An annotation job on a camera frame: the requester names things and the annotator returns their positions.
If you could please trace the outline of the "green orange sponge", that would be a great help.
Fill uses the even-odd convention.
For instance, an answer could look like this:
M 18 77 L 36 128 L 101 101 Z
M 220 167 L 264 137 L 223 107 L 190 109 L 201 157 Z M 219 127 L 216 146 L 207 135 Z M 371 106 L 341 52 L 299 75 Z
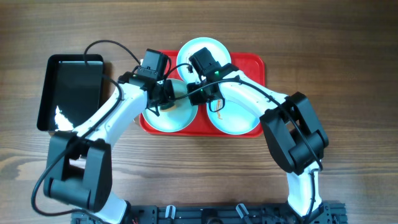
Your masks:
M 167 103 L 160 106 L 161 112 L 169 112 L 177 108 L 177 105 L 174 102 Z

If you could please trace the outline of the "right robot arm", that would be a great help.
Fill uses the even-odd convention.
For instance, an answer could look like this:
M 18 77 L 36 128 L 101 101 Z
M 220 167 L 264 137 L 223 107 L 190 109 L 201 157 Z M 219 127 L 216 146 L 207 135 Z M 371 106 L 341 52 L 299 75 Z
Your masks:
M 289 96 L 267 89 L 237 66 L 220 65 L 206 47 L 189 61 L 200 79 L 188 84 L 191 103 L 230 101 L 259 118 L 269 152 L 287 174 L 287 203 L 300 222 L 316 219 L 322 204 L 318 174 L 329 140 L 309 99 L 301 92 Z

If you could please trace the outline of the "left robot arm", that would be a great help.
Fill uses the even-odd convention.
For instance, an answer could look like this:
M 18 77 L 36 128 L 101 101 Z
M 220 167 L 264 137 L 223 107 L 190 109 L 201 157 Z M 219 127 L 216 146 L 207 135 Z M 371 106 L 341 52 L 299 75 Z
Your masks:
M 107 102 L 72 131 L 57 131 L 50 139 L 47 164 L 31 197 L 39 214 L 37 191 L 73 206 L 103 223 L 134 223 L 131 204 L 111 190 L 113 184 L 111 150 L 134 118 L 146 109 L 159 114 L 158 107 L 174 98 L 170 81 L 164 79 L 169 62 L 166 54 L 147 49 L 143 61 L 114 82 Z

